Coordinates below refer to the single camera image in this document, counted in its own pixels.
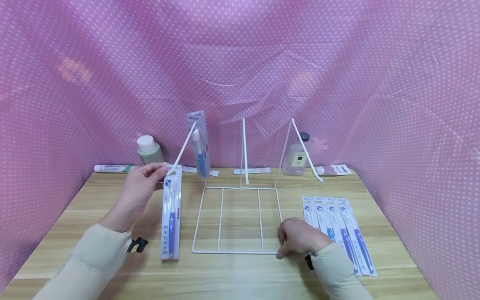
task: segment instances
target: wood grain surface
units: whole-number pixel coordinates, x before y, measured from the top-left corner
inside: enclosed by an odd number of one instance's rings
[[[238,186],[240,178],[233,169],[219,170],[209,185]],[[94,173],[0,299],[31,299],[57,273],[83,233],[113,206],[125,176]],[[272,169],[271,174],[250,175],[250,181],[253,187],[272,187],[275,177]],[[359,177],[323,178],[320,183],[310,169],[302,176],[281,174],[277,188],[283,218],[303,218],[301,196],[348,198],[378,271],[378,277],[360,278],[374,299],[436,299]],[[278,261],[274,255],[192,253],[203,186],[196,174],[183,173],[180,259],[159,259],[162,192],[155,192],[132,229],[134,238],[146,238],[149,245],[141,254],[128,255],[100,299],[328,299],[301,255]],[[216,249],[220,193],[206,192],[196,250]],[[261,191],[261,205],[265,250],[275,252],[280,245],[275,193]],[[225,190],[221,231],[221,250],[261,250],[257,191]]]

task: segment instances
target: bottle label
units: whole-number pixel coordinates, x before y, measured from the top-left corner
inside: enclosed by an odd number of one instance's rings
[[[295,152],[290,166],[296,167],[296,168],[297,167],[302,168],[305,166],[306,161],[307,161],[307,154],[305,152]]]

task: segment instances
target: clear plastic bottle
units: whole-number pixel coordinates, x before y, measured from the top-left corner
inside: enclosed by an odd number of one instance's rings
[[[163,159],[160,145],[156,143],[151,135],[142,135],[137,139],[137,153],[144,165],[149,163],[161,163]]]
[[[310,135],[306,132],[300,132],[300,137],[304,143],[308,142]],[[287,156],[283,160],[282,169],[285,175],[302,175],[305,170],[307,155],[303,151],[300,141],[293,143],[288,148]]]

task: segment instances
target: white wire rack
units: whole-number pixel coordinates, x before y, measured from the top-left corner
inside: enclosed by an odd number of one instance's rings
[[[178,162],[180,161],[180,158],[183,154],[183,151],[185,150],[185,147],[188,143],[188,140],[190,139],[191,135],[192,135],[192,132],[195,128],[195,125],[196,125],[196,122],[193,123],[192,125],[192,128],[190,129],[190,132],[188,133],[187,135],[187,138],[185,140],[185,142],[183,143],[183,147],[181,148],[180,150],[180,153],[174,163],[174,167],[172,169],[175,169],[176,165],[178,164]],[[192,243],[192,252],[193,253],[209,253],[209,254],[276,254],[276,252],[267,252],[265,251],[265,248],[264,248],[264,232],[263,232],[263,225],[262,225],[262,207],[261,207],[261,203],[260,203],[260,191],[274,191],[275,192],[275,196],[276,196],[276,204],[277,204],[277,207],[278,207],[278,216],[279,216],[279,224],[283,221],[283,218],[282,218],[282,211],[281,211],[281,208],[280,208],[280,201],[278,199],[278,190],[276,188],[276,185],[278,183],[278,178],[280,176],[280,171],[281,171],[281,168],[282,168],[282,163],[283,163],[283,157],[285,155],[285,150],[287,148],[287,143],[288,143],[288,136],[290,134],[290,128],[291,126],[293,125],[293,128],[295,129],[295,132],[297,134],[297,137],[300,141],[300,144],[303,148],[303,151],[305,152],[306,156],[307,156],[307,160],[308,160],[308,163],[310,164],[310,167],[312,168],[312,173],[314,174],[314,176],[320,181],[320,182],[323,182],[323,179],[318,176],[318,174],[316,173],[315,171],[315,167],[313,166],[313,163],[312,163],[312,160],[310,159],[310,155],[308,154],[308,151],[305,147],[305,144],[303,143],[301,137],[300,137],[300,132],[297,128],[297,125],[295,124],[295,120],[294,119],[291,119],[290,120],[290,124],[288,125],[288,131],[287,131],[287,136],[285,137],[285,144],[283,146],[283,152],[282,152],[282,157],[280,159],[280,166],[278,168],[278,172],[277,172],[277,175],[276,175],[276,179],[275,179],[275,184],[273,187],[271,188],[268,188],[268,187],[261,187],[261,188],[258,188],[258,187],[245,187],[242,185],[242,174],[240,174],[240,185],[238,187],[225,187],[225,186],[209,186],[207,185],[207,180],[205,180],[205,186],[204,186],[204,189],[203,189],[203,192],[202,192],[202,199],[200,200],[200,207],[198,209],[198,216],[197,216],[197,224],[195,226],[195,234],[193,236],[193,243]],[[246,132],[245,132],[245,118],[242,119],[242,150],[241,150],[241,168],[243,168],[243,171],[244,171],[244,175],[245,175],[245,183],[246,185],[249,185],[250,184],[250,181],[249,181],[249,178],[248,178],[248,159],[247,159],[247,139],[246,139]],[[218,239],[217,239],[217,245],[216,245],[216,250],[211,250],[211,251],[201,251],[201,250],[195,250],[195,242],[196,242],[196,239],[197,239],[197,232],[198,232],[198,224],[200,222],[200,215],[202,213],[202,205],[203,205],[203,202],[204,202],[204,198],[205,198],[205,191],[207,189],[221,189],[222,190],[222,198],[221,198],[221,202],[220,202],[220,218],[219,218],[219,221],[218,221]],[[224,203],[224,192],[225,190],[256,190],[257,191],[257,197],[258,197],[258,217],[259,217],[259,223],[260,223],[260,241],[261,241],[261,245],[262,245],[262,251],[221,251],[220,250],[220,241],[221,241],[221,232],[222,232],[222,214],[223,214],[223,203]]]

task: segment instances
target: pink cloth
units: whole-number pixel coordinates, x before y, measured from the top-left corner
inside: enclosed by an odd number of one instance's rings
[[[239,166],[241,117],[276,167],[294,117],[441,298],[480,294],[480,2],[261,3],[0,1],[0,290],[94,164],[139,163],[142,134],[172,161],[204,109],[215,167]]]

